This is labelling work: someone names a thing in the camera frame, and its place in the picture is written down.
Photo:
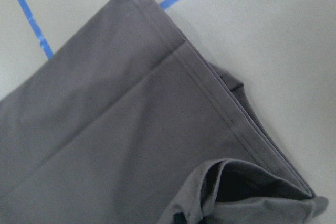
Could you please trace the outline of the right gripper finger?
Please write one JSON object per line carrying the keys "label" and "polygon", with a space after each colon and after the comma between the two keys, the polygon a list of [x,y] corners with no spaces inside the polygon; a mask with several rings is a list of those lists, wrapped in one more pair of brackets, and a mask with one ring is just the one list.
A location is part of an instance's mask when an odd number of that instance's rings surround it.
{"label": "right gripper finger", "polygon": [[187,224],[185,214],[183,212],[175,213],[173,216],[174,224]]}

